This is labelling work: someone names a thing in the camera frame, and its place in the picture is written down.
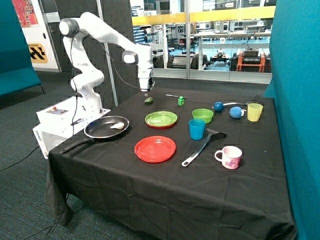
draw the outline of green toy vegetable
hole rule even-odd
[[[148,97],[146,100],[144,100],[145,104],[152,104],[154,102],[154,99],[152,97]]]

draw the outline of orange machine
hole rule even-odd
[[[246,49],[238,55],[236,70],[238,72],[258,72],[265,71],[266,56],[264,52],[257,49]]]

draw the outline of green bowl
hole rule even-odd
[[[213,111],[205,108],[198,108],[192,111],[193,119],[202,119],[206,124],[211,122],[213,115]]]

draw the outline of teal partition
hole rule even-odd
[[[270,41],[272,81],[299,240],[320,239],[320,1],[278,0]]]
[[[11,0],[1,1],[0,96],[40,85]]]

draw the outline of glass wall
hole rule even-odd
[[[275,4],[131,0],[135,40],[152,43],[155,76],[269,83]]]

